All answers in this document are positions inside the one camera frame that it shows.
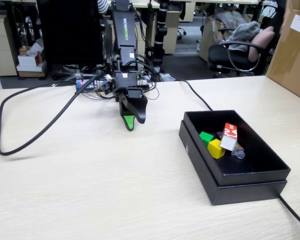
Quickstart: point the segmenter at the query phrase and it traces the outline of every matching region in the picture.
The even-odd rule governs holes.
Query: white box
[[[36,67],[40,63],[39,56],[35,53],[20,54],[18,59],[19,65],[23,67]]]
[[[47,62],[44,61],[43,63],[40,63],[38,66],[16,66],[16,69],[19,72],[44,72],[47,67]]]

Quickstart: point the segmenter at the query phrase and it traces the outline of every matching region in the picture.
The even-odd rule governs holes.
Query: open black box
[[[225,123],[237,126],[244,159],[228,150],[214,159],[201,140]],[[287,184],[290,168],[234,110],[185,112],[179,136],[212,205],[274,199]]]

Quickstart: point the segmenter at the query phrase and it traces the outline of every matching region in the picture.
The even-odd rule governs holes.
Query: person
[[[98,12],[99,14],[106,15],[108,11],[108,1],[98,0]]]

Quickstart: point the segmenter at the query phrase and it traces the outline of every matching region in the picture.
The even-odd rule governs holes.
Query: wooden table
[[[37,0],[3,0],[3,1],[10,1],[10,2],[17,2],[17,3],[36,3]],[[108,4],[109,6],[111,6],[111,1],[112,0],[108,0]],[[149,1],[148,0],[130,0],[131,3],[133,3],[133,6],[135,8],[147,8],[148,7],[148,3]],[[152,8],[154,9],[158,9],[159,8],[159,3],[155,2],[155,1],[152,1],[151,2],[152,4]]]
[[[196,2],[196,3],[211,3],[211,4],[248,4],[248,5],[257,5],[259,4],[258,0],[170,0],[178,2]]]
[[[265,76],[190,83],[214,110],[236,110],[291,167],[282,196],[300,215],[300,98]],[[178,136],[184,112],[207,107],[185,83],[157,87],[132,132],[117,102],[80,96],[35,143],[0,156],[0,240],[300,240],[278,199],[211,205]],[[0,90],[0,104],[17,91]],[[8,101],[2,148],[32,138],[74,92]]]

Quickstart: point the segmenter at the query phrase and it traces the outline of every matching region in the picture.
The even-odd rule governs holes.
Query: black pole
[[[165,54],[164,37],[167,35],[166,17],[168,10],[169,0],[160,0],[159,12],[157,15],[157,25],[154,38],[154,49],[153,49],[153,65],[157,72],[160,72],[161,64]]]

